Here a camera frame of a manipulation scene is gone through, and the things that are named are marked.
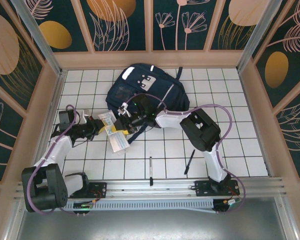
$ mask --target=dark teal wallpaper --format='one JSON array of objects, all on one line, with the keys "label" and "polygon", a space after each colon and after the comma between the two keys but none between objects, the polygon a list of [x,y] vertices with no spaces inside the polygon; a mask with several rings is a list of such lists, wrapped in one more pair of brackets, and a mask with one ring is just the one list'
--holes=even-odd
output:
[{"label": "dark teal wallpaper", "polygon": [[300,0],[294,2],[256,67],[273,107],[300,81]]},{"label": "dark teal wallpaper", "polygon": [[256,48],[255,48],[255,50],[254,50],[254,52],[253,52],[253,54],[252,54],[252,57],[253,57],[253,58],[255,58],[255,56],[256,56],[257,53],[259,52],[259,49],[261,48],[261,45],[264,43],[265,38],[268,36],[269,32],[271,31],[272,27],[274,26],[275,22],[277,21],[277,19],[278,19],[280,13],[281,13],[281,11],[282,11],[282,9],[284,8],[284,6],[285,6],[286,3],[287,3],[287,1],[288,1],[288,0],[282,0],[281,5],[280,5],[278,11],[277,11],[276,14],[274,15],[274,17],[273,17],[273,19],[272,19],[272,21],[271,21],[271,23],[270,23],[268,29],[265,31],[265,33],[264,33],[262,39],[260,40],[258,46],[256,46]]},{"label": "dark teal wallpaper", "polygon": [[0,87],[27,109],[42,65],[0,4]]},{"label": "dark teal wallpaper", "polygon": [[4,175],[23,118],[0,98],[0,181]]},{"label": "dark teal wallpaper", "polygon": [[80,0],[94,49],[144,51],[144,0]]},{"label": "dark teal wallpaper", "polygon": [[154,0],[153,50],[203,50],[216,0]]},{"label": "dark teal wallpaper", "polygon": [[87,52],[70,0],[24,0],[53,52]]},{"label": "dark teal wallpaper", "polygon": [[226,0],[211,50],[243,50],[259,22],[267,0]]},{"label": "dark teal wallpaper", "polygon": [[276,118],[300,177],[300,93]]}]

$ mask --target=marker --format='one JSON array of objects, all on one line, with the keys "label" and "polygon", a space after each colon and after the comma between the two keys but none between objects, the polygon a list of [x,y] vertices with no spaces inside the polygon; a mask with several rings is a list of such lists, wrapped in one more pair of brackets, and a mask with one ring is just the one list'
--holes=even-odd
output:
[{"label": "marker", "polygon": [[192,152],[192,154],[191,154],[191,157],[190,157],[190,159],[189,159],[189,162],[188,162],[188,164],[187,164],[187,166],[186,166],[186,168],[185,168],[184,175],[187,175],[187,173],[188,173],[188,171],[189,171],[189,168],[190,168],[190,164],[191,164],[192,158],[193,158],[194,155],[195,155],[195,151],[196,151],[196,150],[193,150],[193,152]]},{"label": "marker", "polygon": [[154,185],[154,179],[152,178],[152,156],[150,157],[150,186]]}]

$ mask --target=backpack strap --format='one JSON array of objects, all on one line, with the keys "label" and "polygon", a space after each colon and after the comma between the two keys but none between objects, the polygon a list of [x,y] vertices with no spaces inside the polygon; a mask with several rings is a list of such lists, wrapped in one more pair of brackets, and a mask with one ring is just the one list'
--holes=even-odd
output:
[{"label": "backpack strap", "polygon": [[182,67],[182,66],[180,66],[180,67],[179,67],[179,70],[178,70],[178,73],[176,74],[176,78],[175,78],[175,79],[177,79],[177,80],[179,80],[179,79],[180,79],[180,77],[181,77],[181,74],[182,74],[182,69],[183,69],[183,67]]},{"label": "backpack strap", "polygon": [[128,140],[128,143],[131,144],[134,140],[136,140],[137,137],[139,137],[140,134],[142,134],[146,128],[148,127],[148,124],[143,125],[138,132],[136,132],[135,134],[132,135],[132,137],[130,137],[130,139]]}]

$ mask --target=white grid mat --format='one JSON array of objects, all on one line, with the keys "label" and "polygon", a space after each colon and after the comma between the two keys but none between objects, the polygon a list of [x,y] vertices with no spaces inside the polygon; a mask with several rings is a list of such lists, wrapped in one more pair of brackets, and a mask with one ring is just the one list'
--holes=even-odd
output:
[{"label": "white grid mat", "polygon": [[[165,71],[176,77],[177,69]],[[79,113],[89,109],[94,118],[107,112],[107,92],[121,72],[122,69],[68,71],[57,113],[68,104],[75,106]],[[220,146],[227,168],[239,177],[268,176],[236,69],[185,68],[180,81],[191,108],[214,103],[231,112],[235,122]],[[220,126],[221,135],[224,134],[229,126],[227,114],[218,108],[205,108],[204,111]],[[58,123],[59,116],[56,114],[54,124]],[[91,180],[148,179],[151,156],[154,179],[206,178],[206,164],[198,150],[188,174],[184,175],[193,150],[182,130],[154,128],[141,134],[126,154],[119,156],[112,153],[103,132],[93,141],[72,148],[60,169],[64,175],[84,171]]]}]

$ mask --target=black backpack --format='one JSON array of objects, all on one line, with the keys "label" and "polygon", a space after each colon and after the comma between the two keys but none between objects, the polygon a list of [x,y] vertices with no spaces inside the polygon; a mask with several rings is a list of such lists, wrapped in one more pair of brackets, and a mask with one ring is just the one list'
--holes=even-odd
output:
[{"label": "black backpack", "polygon": [[[160,98],[170,111],[189,110],[189,99],[185,88],[179,81],[182,67],[179,67],[177,77],[174,78],[164,70],[145,63],[132,64],[123,70],[113,86],[108,91],[105,101],[109,110],[118,116],[118,108],[135,94],[147,93]],[[161,102],[153,97],[148,98],[150,103],[156,108],[162,108]],[[130,113],[138,109],[133,104],[129,104],[127,110]],[[143,126],[139,132],[129,139],[131,143],[140,135],[147,126]]]}]

